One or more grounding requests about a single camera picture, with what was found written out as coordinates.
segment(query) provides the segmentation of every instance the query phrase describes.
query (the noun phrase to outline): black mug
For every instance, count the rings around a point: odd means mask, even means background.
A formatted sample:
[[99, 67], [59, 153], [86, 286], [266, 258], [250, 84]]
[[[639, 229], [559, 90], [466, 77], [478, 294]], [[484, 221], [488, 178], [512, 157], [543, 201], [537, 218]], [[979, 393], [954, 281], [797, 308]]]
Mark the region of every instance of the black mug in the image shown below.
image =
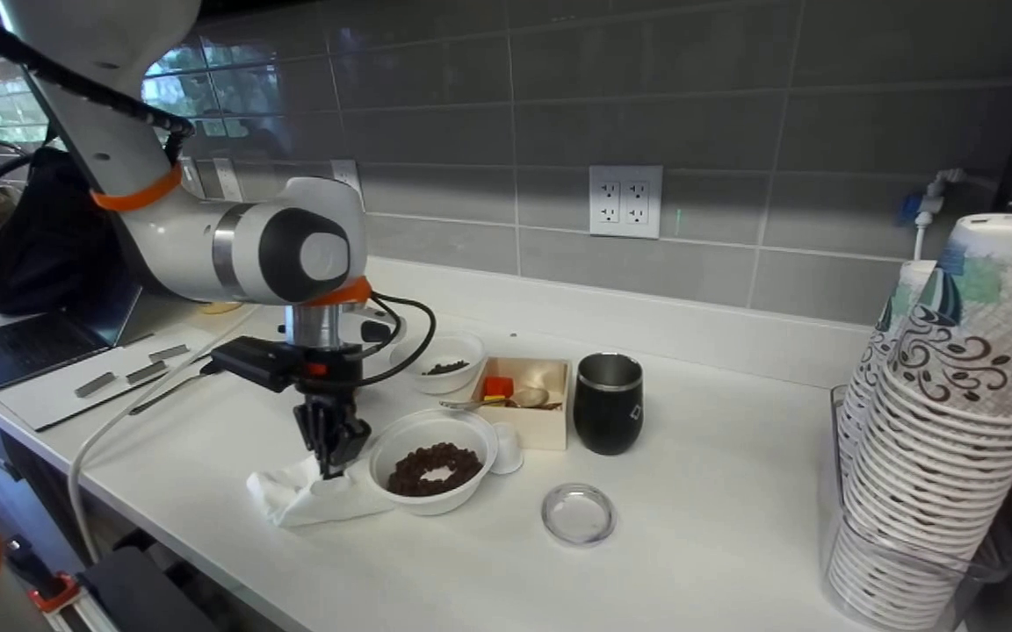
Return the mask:
[[642, 429], [642, 367], [626, 356], [585, 356], [577, 367], [577, 437], [593, 454], [626, 454]]

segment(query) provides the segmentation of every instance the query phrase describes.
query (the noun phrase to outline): wall outlet cover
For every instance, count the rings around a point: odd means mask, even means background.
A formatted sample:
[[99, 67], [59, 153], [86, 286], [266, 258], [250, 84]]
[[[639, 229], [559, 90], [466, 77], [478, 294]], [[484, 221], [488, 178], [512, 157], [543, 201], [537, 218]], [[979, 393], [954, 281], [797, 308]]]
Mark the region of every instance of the wall outlet cover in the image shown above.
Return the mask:
[[661, 236], [661, 164], [593, 164], [585, 168], [590, 236]]

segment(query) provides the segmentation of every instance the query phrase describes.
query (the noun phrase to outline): robotic arm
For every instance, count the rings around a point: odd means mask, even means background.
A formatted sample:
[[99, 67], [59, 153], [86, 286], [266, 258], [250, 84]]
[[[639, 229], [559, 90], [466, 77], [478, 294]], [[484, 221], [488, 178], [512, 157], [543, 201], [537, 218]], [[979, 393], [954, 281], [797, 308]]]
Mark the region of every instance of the robotic arm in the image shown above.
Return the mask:
[[[0, 0], [31, 51], [121, 95], [196, 23], [196, 0]], [[187, 195], [152, 122], [26, 77], [47, 122], [118, 214], [141, 266], [196, 301], [307, 301], [365, 272], [358, 195], [334, 178], [286, 178], [262, 203], [207, 203]]]

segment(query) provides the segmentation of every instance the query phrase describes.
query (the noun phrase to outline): gray tile backsplash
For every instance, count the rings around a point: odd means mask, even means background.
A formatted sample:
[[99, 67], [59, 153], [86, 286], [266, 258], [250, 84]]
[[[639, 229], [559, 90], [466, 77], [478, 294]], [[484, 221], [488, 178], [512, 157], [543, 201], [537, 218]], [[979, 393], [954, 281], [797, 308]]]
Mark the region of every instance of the gray tile backsplash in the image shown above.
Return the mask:
[[[994, 189], [1012, 0], [302, 0], [196, 26], [145, 98], [207, 197], [214, 157], [247, 197], [358, 162], [378, 258], [866, 324], [899, 201], [979, 176], [936, 253]], [[0, 136], [37, 135], [0, 64]], [[585, 164], [662, 164], [658, 244], [585, 236]]]

